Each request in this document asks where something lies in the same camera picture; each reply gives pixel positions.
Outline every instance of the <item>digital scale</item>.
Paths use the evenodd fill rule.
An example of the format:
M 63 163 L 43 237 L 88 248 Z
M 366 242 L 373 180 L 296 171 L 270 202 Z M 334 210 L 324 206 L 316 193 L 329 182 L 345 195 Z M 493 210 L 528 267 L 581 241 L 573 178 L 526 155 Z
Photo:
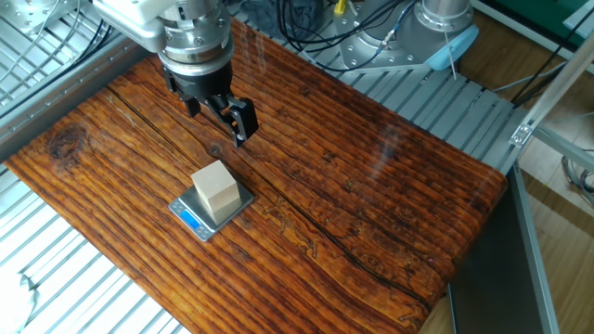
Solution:
M 241 183 L 237 182 L 237 185 L 241 205 L 219 225 L 202 206 L 195 186 L 191 186 L 180 197 L 174 199 L 169 204 L 169 210 L 184 222 L 200 240 L 207 241 L 253 202 L 252 193 Z

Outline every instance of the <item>wood grain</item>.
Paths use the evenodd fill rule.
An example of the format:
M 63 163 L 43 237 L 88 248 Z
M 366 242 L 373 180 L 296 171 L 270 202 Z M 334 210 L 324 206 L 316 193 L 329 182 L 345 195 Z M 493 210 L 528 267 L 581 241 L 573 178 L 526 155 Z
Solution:
M 417 333 L 505 177 L 233 29 L 260 122 L 241 149 L 148 58 L 6 166 L 193 332 Z M 167 205 L 216 159 L 256 199 L 201 243 Z

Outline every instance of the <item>wire rack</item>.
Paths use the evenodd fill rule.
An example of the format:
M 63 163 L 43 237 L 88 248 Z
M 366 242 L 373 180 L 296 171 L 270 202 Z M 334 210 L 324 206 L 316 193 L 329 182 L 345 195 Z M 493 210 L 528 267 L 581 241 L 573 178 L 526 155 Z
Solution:
M 0 82 L 0 120 L 20 102 L 35 93 L 45 81 L 58 76 L 88 46 L 100 21 L 93 6 L 82 1 L 76 21 L 76 9 L 51 23 L 41 32 L 32 49 Z M 32 44 L 35 35 L 27 35 L 0 16 L 0 77 L 13 66 Z

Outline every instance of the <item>light wood cube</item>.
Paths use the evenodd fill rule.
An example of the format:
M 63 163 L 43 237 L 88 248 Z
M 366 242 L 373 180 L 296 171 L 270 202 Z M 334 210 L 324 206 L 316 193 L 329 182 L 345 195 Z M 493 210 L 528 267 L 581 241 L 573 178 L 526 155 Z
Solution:
M 238 184 L 221 161 L 192 174 L 200 202 L 217 225 L 241 206 Z

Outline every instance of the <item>varnished wood surface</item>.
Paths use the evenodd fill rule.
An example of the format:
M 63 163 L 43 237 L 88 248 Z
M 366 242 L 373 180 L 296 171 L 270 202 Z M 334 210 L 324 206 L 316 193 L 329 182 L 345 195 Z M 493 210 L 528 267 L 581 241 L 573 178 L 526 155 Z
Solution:
M 233 28 L 241 149 L 148 58 L 6 165 L 191 331 L 418 332 L 505 177 Z M 215 159 L 256 199 L 202 243 L 167 205 Z

